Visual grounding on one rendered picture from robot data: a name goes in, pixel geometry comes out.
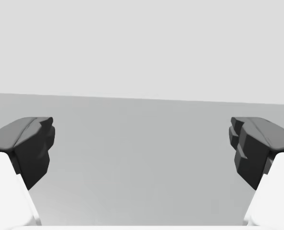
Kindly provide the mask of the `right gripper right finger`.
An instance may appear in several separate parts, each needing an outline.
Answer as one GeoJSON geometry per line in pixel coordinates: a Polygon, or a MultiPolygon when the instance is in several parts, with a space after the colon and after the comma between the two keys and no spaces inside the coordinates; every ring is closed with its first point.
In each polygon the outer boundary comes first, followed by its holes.
{"type": "Polygon", "coordinates": [[[284,226],[284,128],[260,117],[232,117],[229,140],[237,173],[255,194],[247,226],[284,226]]]}

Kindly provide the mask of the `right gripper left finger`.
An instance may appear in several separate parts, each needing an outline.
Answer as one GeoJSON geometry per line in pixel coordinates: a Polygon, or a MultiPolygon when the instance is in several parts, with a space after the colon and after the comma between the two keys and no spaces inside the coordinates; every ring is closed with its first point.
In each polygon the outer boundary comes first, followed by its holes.
{"type": "Polygon", "coordinates": [[[0,226],[40,226],[29,190],[47,173],[52,117],[23,117],[0,128],[0,226]]]}

